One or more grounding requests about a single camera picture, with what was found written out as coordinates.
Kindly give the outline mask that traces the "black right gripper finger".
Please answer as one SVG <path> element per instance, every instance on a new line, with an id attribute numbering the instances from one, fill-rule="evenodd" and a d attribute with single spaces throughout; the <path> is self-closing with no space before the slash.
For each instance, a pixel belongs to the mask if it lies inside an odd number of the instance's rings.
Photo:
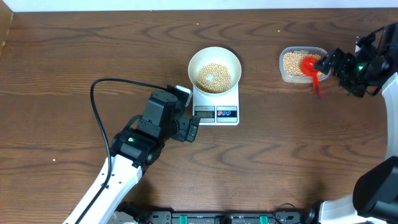
<path id="1" fill-rule="evenodd" d="M 344 57 L 344 54 L 345 53 L 341 49 L 335 48 L 330 52 L 328 52 L 323 58 L 334 60 L 335 61 L 334 66 L 335 66 L 340 61 L 340 59 Z"/>
<path id="2" fill-rule="evenodd" d="M 334 64 L 335 64 L 334 60 L 323 58 L 318 60 L 314 64 L 313 68 L 327 75 L 330 72 L 330 70 L 334 67 Z"/>

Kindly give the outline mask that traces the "red plastic measuring scoop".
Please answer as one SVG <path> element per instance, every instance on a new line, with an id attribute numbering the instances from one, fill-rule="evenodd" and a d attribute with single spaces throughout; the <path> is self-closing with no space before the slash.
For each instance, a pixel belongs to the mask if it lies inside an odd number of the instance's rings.
<path id="1" fill-rule="evenodd" d="M 316 62 L 317 59 L 315 57 L 304 57 L 300 64 L 300 69 L 302 73 L 312 78 L 314 94 L 320 99 L 322 97 L 322 89 L 318 79 L 318 70 L 314 68 Z"/>

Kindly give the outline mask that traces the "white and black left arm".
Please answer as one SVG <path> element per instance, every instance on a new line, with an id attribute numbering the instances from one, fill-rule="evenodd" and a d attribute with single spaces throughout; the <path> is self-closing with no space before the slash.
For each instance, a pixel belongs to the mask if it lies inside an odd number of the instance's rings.
<path id="1" fill-rule="evenodd" d="M 65 223 L 106 223 L 168 139 L 193 142 L 200 119 L 183 115 L 191 97 L 192 91 L 182 86 L 153 91 L 144 114 L 132 117 L 115 135 L 110 157 Z"/>

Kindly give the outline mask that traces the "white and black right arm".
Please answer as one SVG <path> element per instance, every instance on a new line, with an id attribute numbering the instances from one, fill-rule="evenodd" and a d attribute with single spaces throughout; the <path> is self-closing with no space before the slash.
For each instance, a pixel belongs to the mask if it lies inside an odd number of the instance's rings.
<path id="1" fill-rule="evenodd" d="M 386 106 L 383 160 L 363 174 L 353 193 L 319 205 L 316 223 L 397 223 L 397 24 L 356 40 L 355 53 L 335 48 L 314 64 L 350 95 L 382 95 Z"/>

